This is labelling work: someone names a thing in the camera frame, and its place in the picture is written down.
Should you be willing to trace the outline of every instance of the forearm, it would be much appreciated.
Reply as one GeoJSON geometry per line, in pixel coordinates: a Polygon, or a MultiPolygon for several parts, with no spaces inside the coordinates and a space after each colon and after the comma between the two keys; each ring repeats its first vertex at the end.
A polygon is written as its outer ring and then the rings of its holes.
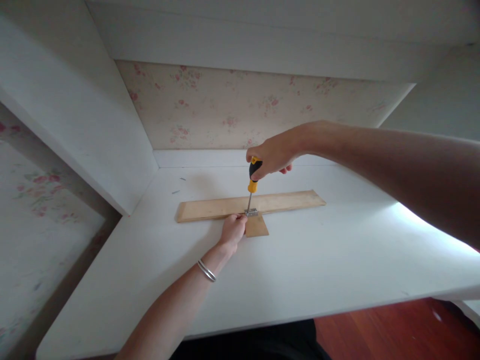
{"type": "Polygon", "coordinates": [[[327,121],[299,128],[299,153],[344,165],[425,221],[480,247],[480,143],[327,121]]]}
{"type": "MultiPolygon", "coordinates": [[[[229,244],[216,245],[202,261],[217,276],[234,252],[235,248],[229,244]]],[[[116,359],[169,359],[211,285],[199,266],[193,265],[150,306],[116,359]]]]}

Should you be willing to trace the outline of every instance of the red wooden floor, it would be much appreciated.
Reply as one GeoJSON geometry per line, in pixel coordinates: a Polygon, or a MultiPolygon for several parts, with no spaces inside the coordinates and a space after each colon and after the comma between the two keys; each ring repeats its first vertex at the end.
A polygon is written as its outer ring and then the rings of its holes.
{"type": "Polygon", "coordinates": [[[315,319],[332,360],[480,359],[480,330],[432,298],[315,319]]]}

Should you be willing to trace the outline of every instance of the bracelet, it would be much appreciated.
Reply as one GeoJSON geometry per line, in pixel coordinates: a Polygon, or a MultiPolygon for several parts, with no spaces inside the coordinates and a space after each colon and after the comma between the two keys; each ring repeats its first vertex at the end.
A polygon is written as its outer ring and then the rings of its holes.
{"type": "Polygon", "coordinates": [[[215,277],[214,273],[211,272],[208,267],[205,266],[204,262],[202,261],[202,259],[198,260],[197,262],[198,264],[198,267],[205,273],[206,277],[210,279],[210,281],[212,283],[214,283],[215,281],[217,281],[217,278],[215,277]]]}

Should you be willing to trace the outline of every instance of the small wooden block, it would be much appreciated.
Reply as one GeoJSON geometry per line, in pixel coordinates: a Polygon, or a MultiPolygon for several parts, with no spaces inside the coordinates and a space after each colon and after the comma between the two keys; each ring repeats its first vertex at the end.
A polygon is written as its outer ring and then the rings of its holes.
{"type": "Polygon", "coordinates": [[[258,236],[268,236],[269,230],[265,225],[264,217],[259,212],[257,216],[249,216],[245,225],[245,234],[247,238],[258,236]]]}

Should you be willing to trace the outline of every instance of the white shelf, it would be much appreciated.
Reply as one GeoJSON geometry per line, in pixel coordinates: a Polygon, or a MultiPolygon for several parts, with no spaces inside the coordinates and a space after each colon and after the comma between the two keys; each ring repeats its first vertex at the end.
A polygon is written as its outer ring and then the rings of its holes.
{"type": "MultiPolygon", "coordinates": [[[[218,150],[207,160],[225,154],[218,150]]],[[[176,164],[195,159],[179,157],[176,164]]],[[[219,220],[176,223],[179,203],[246,196],[248,179],[244,166],[160,168],[134,213],[120,221],[75,289],[37,358],[117,352],[151,303],[220,236],[219,220]]],[[[338,165],[296,166],[289,175],[269,175],[260,181],[258,194],[310,189],[327,205],[265,215],[270,236],[242,240],[189,329],[190,337],[480,284],[479,253],[338,165]]]]}

